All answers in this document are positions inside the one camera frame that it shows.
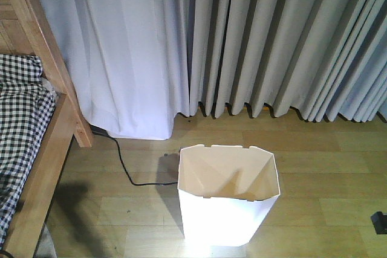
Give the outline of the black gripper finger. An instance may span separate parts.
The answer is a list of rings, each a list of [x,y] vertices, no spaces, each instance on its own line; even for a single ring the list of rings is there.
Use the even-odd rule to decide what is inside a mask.
[[[382,211],[377,211],[371,215],[371,221],[376,234],[387,234],[387,215]]]

